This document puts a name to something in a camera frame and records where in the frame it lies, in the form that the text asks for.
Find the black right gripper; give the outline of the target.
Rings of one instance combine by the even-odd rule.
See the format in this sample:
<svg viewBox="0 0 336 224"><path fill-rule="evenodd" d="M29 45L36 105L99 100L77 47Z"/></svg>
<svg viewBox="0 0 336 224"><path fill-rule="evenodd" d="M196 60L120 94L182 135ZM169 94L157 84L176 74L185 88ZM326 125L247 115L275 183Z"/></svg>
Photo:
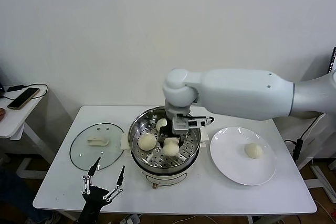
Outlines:
<svg viewBox="0 0 336 224"><path fill-rule="evenodd" d="M173 138L173 137L179 139L179 147L183 146L184 141L185 141L185 135L184 134L182 134L182 135L174 134L173 131L172 131L172 126L171 125L166 125L166 126L160 127L159 137L158 137L158 142L160 144L163 144L164 140L166 138Z"/></svg>

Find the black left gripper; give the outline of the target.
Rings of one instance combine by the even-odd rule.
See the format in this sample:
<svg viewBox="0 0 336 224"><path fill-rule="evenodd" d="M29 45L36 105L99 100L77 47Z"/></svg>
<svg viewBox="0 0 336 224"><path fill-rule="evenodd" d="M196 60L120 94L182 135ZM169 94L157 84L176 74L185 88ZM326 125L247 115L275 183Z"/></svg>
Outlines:
<svg viewBox="0 0 336 224"><path fill-rule="evenodd" d="M102 207L108 205L107 201L113 201L119 194L123 192L124 171L125 166L117 179L116 185L112 191L100 188L92 184L92 177L94 176L101 157L99 157L95 163L90 167L87 175L82 177L82 192L85 200L85 205L81 211L81 214L76 220L76 223L80 224L95 224L98 220L98 215Z"/></svg>

